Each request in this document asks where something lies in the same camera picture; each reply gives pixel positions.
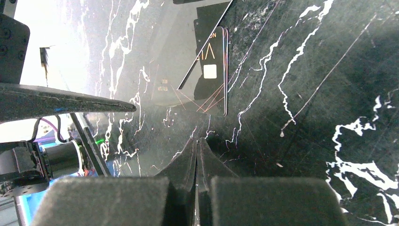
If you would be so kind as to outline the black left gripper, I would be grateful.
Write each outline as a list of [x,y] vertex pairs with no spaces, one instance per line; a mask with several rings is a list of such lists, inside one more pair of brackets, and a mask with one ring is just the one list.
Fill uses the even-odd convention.
[[20,83],[30,29],[0,16],[0,194],[44,191],[64,175],[109,175],[83,113],[135,112],[134,104]]

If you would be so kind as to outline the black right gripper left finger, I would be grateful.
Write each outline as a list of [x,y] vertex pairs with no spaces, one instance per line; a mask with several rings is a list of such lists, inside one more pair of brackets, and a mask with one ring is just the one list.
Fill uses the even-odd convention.
[[196,144],[152,177],[63,177],[46,192],[34,226],[191,226]]

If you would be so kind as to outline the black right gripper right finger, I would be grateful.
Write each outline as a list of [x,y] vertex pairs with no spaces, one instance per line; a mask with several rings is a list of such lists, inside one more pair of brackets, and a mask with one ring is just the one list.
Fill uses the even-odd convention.
[[203,226],[345,226],[329,185],[315,178],[238,177],[197,141],[199,222]]

